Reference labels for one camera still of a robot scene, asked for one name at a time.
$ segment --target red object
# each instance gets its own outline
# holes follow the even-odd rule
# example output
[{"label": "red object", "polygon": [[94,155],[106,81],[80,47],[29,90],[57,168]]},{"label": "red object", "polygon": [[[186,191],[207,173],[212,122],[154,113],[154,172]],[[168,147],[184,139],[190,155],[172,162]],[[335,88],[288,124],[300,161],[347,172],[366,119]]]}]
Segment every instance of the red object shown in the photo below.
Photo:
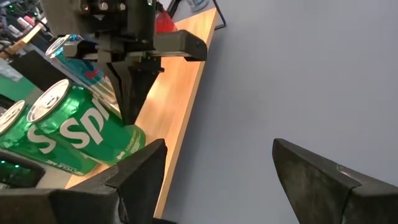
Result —
[{"label": "red object", "polygon": [[87,71],[87,72],[85,73],[85,75],[86,75],[88,78],[94,78],[95,76],[98,75],[98,70],[96,69],[96,70],[94,70],[94,71],[92,71],[92,72]]},{"label": "red object", "polygon": [[174,31],[177,31],[177,27],[167,11],[158,12],[158,15],[156,16],[156,34]]},{"label": "red object", "polygon": [[24,19],[26,20],[26,22],[28,22],[30,25],[34,26],[35,25],[35,21],[30,18],[29,16],[24,16]]}]

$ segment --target robotic arm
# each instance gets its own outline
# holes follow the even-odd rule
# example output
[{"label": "robotic arm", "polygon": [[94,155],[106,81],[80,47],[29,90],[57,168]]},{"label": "robotic arm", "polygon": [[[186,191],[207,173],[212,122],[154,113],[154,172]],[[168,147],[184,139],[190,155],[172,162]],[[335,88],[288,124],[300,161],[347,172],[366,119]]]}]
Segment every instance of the robotic arm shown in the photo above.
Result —
[{"label": "robotic arm", "polygon": [[155,34],[157,0],[40,0],[54,35],[94,34],[65,45],[65,56],[92,60],[111,80],[125,125],[134,124],[155,82],[161,57],[204,61],[204,41],[180,30]]}]

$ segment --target can lid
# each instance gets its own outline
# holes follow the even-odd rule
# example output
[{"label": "can lid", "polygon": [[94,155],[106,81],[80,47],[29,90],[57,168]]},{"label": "can lid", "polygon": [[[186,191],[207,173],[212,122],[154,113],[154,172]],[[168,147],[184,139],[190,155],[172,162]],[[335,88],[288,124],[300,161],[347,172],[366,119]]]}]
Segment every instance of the can lid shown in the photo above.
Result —
[{"label": "can lid", "polygon": [[14,124],[19,115],[25,108],[25,100],[20,100],[12,105],[1,117],[0,117],[0,134],[7,131],[9,127]]},{"label": "can lid", "polygon": [[60,37],[58,38],[45,52],[46,56],[50,57],[50,58],[54,58],[55,56],[57,56],[56,51],[62,47],[62,45],[69,41],[69,36],[70,35],[66,35],[65,37]]},{"label": "can lid", "polygon": [[54,110],[67,94],[70,85],[70,81],[67,79],[52,85],[30,108],[27,120],[29,122],[36,122]]}]

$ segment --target blue soda can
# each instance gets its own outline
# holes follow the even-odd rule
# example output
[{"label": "blue soda can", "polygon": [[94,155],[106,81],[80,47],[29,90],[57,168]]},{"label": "blue soda can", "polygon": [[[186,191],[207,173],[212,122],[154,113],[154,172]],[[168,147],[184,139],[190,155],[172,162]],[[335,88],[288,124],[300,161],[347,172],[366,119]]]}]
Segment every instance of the blue soda can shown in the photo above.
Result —
[{"label": "blue soda can", "polygon": [[106,106],[114,112],[119,112],[116,95],[111,81],[104,73],[96,68],[95,64],[89,60],[78,60],[67,58],[63,53],[63,46],[70,42],[83,40],[79,35],[66,35],[58,38],[46,51],[46,56],[53,63],[63,67],[70,74],[72,80],[78,80],[87,87],[94,95],[98,96]]},{"label": "blue soda can", "polygon": [[197,12],[202,10],[207,6],[209,0],[187,0],[192,12]]}]

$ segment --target wooden shelf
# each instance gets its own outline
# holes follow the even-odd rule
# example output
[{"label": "wooden shelf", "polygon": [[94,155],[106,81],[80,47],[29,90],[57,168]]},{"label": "wooden shelf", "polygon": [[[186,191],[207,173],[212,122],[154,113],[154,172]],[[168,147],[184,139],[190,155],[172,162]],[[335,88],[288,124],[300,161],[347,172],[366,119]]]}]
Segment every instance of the wooden shelf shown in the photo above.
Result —
[{"label": "wooden shelf", "polygon": [[[207,47],[210,48],[217,14],[215,8],[210,9],[177,22],[176,26],[179,30],[185,29],[195,34],[204,40]],[[164,138],[169,149],[164,182],[156,206],[155,218],[161,218],[164,211],[167,194],[169,193],[175,165],[180,154],[182,140],[187,129],[204,66],[205,62],[187,62],[182,57],[163,58],[162,67],[165,68],[165,72],[159,74],[156,79],[136,121],[136,125],[146,133],[146,144],[155,139]],[[73,175],[66,188],[79,184],[106,168],[106,166],[99,166],[84,177]]]},{"label": "wooden shelf", "polygon": [[[47,23],[47,19],[44,18],[44,19],[42,20],[42,22],[43,22],[43,23]],[[15,53],[18,52],[20,49],[23,49],[23,48],[27,45],[27,43],[29,43],[30,40],[32,40],[32,38],[33,38],[33,37],[41,30],[41,28],[43,28],[43,27],[44,27],[44,26],[43,26],[43,24],[41,24],[41,23],[36,24],[36,26],[33,27],[32,30],[31,30],[28,34],[26,34],[25,37],[23,37],[21,40],[18,40],[13,46],[7,48],[6,51],[7,51],[9,54],[15,54]],[[3,59],[6,59],[6,58],[8,58],[8,55],[7,55],[6,53],[4,53],[4,52],[1,52],[1,53],[0,53],[0,57],[3,58]]]}]

